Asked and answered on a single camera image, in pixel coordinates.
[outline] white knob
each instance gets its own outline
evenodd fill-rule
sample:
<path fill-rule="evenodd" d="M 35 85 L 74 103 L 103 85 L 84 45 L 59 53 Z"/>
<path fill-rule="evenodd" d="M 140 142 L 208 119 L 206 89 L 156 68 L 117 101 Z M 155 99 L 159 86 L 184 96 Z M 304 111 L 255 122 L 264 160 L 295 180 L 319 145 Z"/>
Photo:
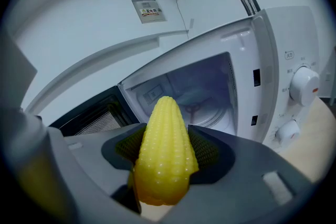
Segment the white knob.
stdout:
<path fill-rule="evenodd" d="M 286 147 L 300 135 L 300 128 L 295 120 L 285 123 L 275 134 L 281 146 Z"/>
<path fill-rule="evenodd" d="M 301 106 L 310 105 L 319 89 L 319 75 L 307 67 L 301 67 L 293 76 L 290 96 Z"/>

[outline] corn cob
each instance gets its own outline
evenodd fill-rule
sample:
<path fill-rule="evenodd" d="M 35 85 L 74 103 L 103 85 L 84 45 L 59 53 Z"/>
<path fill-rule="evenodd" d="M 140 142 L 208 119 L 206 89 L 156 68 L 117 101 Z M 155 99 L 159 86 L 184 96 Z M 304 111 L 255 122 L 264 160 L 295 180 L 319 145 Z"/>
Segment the corn cob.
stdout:
<path fill-rule="evenodd" d="M 161 97 L 144 132 L 134 167 L 138 198 L 149 205 L 174 205 L 186 194 L 190 174 L 198 171 L 179 106 Z"/>

